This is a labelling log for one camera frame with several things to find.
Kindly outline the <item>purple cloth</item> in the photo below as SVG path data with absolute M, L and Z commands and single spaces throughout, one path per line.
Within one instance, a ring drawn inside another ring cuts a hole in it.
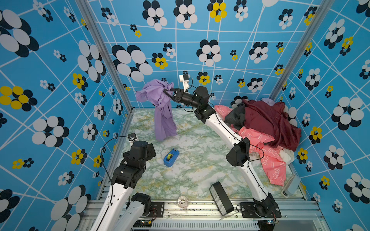
M 171 98 L 164 93 L 170 91 L 173 83 L 161 80 L 152 80 L 142 90 L 136 92 L 136 100 L 139 102 L 149 101 L 155 106 L 155 137 L 157 141 L 163 141 L 168 137 L 176 136 L 176 124 L 173 120 Z

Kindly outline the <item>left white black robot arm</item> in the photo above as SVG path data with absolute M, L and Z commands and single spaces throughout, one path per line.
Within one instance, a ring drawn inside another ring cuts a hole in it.
M 146 170 L 146 162 L 156 156 L 154 146 L 146 141 L 134 141 L 123 156 L 113 172 L 108 196 L 92 231 L 130 231 L 140 217 L 150 213 L 151 197 L 143 193 L 131 197 L 131 194 Z

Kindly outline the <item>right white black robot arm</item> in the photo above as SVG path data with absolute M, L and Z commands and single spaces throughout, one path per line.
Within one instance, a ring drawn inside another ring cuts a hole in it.
M 237 135 L 224 121 L 222 121 L 213 105 L 209 102 L 209 94 L 206 87 L 197 87 L 190 94 L 184 89 L 170 90 L 164 89 L 163 92 L 174 102 L 190 106 L 198 120 L 210 127 L 230 148 L 226 155 L 228 163 L 237 167 L 242 173 L 244 180 L 249 187 L 254 210 L 257 216 L 261 218 L 272 215 L 275 218 L 281 217 L 280 208 L 273 195 L 264 187 L 259 177 L 250 165 L 250 141 Z

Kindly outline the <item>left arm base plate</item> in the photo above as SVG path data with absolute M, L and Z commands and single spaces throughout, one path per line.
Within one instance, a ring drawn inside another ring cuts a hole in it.
M 162 218 L 163 213 L 163 202 L 144 203 L 140 201 L 131 201 L 127 203 L 124 216 L 135 218 Z

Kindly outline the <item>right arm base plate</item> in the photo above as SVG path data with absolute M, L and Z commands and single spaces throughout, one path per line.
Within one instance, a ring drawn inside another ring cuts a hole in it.
M 265 200 L 264 202 L 242 202 L 240 211 L 243 218 L 281 218 L 281 210 L 275 201 Z

